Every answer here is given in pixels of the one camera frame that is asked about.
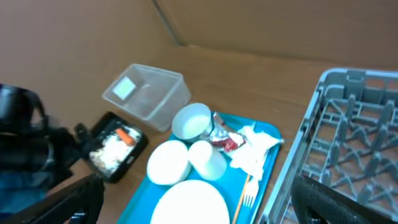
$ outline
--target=white fork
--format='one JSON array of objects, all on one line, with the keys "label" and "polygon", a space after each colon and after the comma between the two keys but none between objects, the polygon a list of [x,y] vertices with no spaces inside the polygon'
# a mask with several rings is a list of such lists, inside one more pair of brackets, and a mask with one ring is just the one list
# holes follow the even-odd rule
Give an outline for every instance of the white fork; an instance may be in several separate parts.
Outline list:
[{"label": "white fork", "polygon": [[243,206],[252,208],[259,192],[259,181],[252,178],[244,190]]}]

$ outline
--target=carrot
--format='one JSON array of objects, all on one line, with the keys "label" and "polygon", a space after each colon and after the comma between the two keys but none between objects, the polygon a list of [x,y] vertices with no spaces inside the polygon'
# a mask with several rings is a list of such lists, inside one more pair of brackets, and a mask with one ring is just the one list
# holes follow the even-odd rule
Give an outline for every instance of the carrot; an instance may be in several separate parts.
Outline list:
[{"label": "carrot", "polygon": [[134,143],[135,143],[134,138],[131,137],[130,135],[128,135],[128,133],[126,133],[123,129],[118,128],[116,130],[116,133],[122,139],[122,141],[124,141],[124,143],[126,143],[126,145],[128,145],[128,146],[134,145]]}]

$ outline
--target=dish rack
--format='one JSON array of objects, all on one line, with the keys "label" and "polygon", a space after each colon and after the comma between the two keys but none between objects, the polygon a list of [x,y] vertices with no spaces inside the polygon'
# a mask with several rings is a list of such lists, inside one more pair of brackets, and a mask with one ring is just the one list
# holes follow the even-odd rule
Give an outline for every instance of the dish rack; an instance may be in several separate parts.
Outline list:
[{"label": "dish rack", "polygon": [[321,76],[261,223],[297,223],[295,175],[398,221],[398,72],[333,68]]}]

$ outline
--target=wooden table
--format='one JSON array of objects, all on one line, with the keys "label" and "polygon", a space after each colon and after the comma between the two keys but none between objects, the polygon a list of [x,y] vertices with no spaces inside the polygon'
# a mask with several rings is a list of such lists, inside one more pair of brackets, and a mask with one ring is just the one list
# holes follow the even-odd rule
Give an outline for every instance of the wooden table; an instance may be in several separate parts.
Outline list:
[{"label": "wooden table", "polygon": [[[236,54],[199,47],[176,48],[150,65],[182,73],[193,95],[192,101],[202,102],[215,111],[271,123],[279,128],[284,139],[294,139],[322,72],[336,67],[328,62]],[[151,152],[170,134],[170,131],[157,133],[123,112],[116,113],[137,124],[148,135],[150,143],[118,184],[106,185],[98,223],[117,222],[145,177]],[[287,141],[279,152],[260,210],[269,198],[290,147],[291,142]],[[75,176],[62,186],[90,173],[83,162],[75,164],[73,170]]]}]

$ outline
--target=wall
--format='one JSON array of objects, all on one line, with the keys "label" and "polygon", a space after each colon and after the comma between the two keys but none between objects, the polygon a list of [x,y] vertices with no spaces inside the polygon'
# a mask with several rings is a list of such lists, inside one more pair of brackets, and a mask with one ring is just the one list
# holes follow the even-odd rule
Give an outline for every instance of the wall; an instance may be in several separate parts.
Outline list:
[{"label": "wall", "polygon": [[395,0],[159,0],[187,45],[398,65]]},{"label": "wall", "polygon": [[150,1],[0,1],[0,82],[36,91],[69,127],[93,124],[111,81],[171,46]]}]

